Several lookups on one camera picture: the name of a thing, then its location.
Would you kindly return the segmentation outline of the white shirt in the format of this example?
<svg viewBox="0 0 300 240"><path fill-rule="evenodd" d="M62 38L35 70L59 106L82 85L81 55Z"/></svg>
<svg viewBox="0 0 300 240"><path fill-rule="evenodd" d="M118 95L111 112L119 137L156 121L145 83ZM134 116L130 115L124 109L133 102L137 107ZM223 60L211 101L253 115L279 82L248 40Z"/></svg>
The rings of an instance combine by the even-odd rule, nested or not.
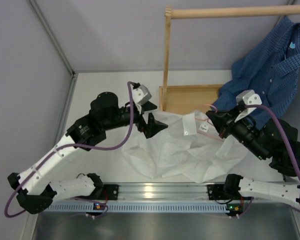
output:
<svg viewBox="0 0 300 240"><path fill-rule="evenodd" d="M133 131L122 148L126 161L143 176L183 175L191 182L204 183L227 175L248 153L232 136L221 142L198 134L195 111L180 115L156 110L153 115L168 128L149 139Z"/></svg>

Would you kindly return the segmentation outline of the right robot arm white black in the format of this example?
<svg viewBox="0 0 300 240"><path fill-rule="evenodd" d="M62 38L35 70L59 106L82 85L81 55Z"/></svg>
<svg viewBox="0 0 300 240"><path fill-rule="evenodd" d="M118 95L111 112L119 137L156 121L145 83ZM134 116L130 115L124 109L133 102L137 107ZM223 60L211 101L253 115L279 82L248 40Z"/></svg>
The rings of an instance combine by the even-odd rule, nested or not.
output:
<svg viewBox="0 0 300 240"><path fill-rule="evenodd" d="M298 130L272 115L262 127L246 116L236 117L242 110L207 111L220 138L234 137L259 160L270 159L269 167L280 174L298 179L298 183L270 183L256 181L238 174L226 176L222 192L229 199L261 198L280 202L300 211L300 142Z"/></svg>

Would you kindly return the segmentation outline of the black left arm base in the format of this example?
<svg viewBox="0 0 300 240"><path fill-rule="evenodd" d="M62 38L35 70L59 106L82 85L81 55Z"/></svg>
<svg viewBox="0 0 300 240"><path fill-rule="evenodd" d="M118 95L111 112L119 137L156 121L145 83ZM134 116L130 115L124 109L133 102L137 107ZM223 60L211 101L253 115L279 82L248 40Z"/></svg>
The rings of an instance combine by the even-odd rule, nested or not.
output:
<svg viewBox="0 0 300 240"><path fill-rule="evenodd" d="M104 201L117 201L119 195L118 184L105 184L99 196L100 200Z"/></svg>

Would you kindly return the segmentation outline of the pink wire hanger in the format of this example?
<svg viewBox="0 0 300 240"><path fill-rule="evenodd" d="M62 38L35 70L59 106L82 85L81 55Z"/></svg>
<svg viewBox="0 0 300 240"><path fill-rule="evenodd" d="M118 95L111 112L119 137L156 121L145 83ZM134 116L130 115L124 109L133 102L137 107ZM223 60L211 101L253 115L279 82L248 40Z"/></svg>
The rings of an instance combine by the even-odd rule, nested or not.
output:
<svg viewBox="0 0 300 240"><path fill-rule="evenodd" d="M220 138L215 126L211 122L210 118L200 110L195 110L195 121L198 124L196 133L207 138L224 142L224 139Z"/></svg>

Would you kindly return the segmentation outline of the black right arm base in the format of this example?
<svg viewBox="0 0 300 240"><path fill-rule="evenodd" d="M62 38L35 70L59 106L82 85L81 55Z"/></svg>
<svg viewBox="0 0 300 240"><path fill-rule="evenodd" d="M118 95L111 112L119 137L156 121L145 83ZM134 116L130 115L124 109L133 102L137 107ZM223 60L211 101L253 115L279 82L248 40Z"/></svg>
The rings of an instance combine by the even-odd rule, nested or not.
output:
<svg viewBox="0 0 300 240"><path fill-rule="evenodd" d="M244 201L251 200L252 197L243 197L241 195L229 195L224 192L224 184L208 184L207 186L208 199L210 201L215 201L218 204L226 205L232 201L240 201L243 205Z"/></svg>

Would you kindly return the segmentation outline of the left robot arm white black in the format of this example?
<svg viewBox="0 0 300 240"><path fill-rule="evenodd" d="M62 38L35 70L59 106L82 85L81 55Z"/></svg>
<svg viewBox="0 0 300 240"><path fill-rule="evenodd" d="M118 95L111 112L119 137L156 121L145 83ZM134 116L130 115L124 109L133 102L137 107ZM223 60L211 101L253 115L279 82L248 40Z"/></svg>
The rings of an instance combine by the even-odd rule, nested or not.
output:
<svg viewBox="0 0 300 240"><path fill-rule="evenodd" d="M144 109L138 110L134 102L119 107L118 97L113 92L99 94L91 102L89 113L75 121L41 160L21 173L13 172L8 176L7 180L14 189L12 196L23 211L30 214L41 213L51 204L66 199L98 200L103 195L104 183L96 173L66 181L57 181L55 177L90 150L120 148L121 144L114 147L98 145L107 138L109 130L136 127L149 139L168 128L152 113L145 121L144 112Z"/></svg>

